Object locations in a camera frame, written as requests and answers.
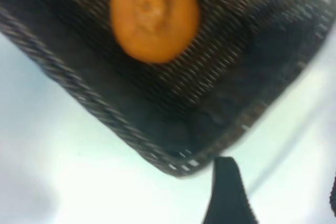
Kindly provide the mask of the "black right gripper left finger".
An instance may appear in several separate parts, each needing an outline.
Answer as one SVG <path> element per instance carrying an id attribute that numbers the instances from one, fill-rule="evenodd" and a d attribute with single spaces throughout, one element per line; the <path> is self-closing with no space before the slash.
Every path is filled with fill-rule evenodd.
<path id="1" fill-rule="evenodd" d="M 257 223 L 232 157 L 214 159 L 212 194 L 203 223 Z"/>

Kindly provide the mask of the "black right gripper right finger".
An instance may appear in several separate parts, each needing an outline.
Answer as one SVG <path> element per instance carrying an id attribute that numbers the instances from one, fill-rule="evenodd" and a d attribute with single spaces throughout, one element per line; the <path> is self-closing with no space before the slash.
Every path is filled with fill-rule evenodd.
<path id="1" fill-rule="evenodd" d="M 336 177 L 330 192 L 329 203 L 332 210 L 336 210 Z"/>

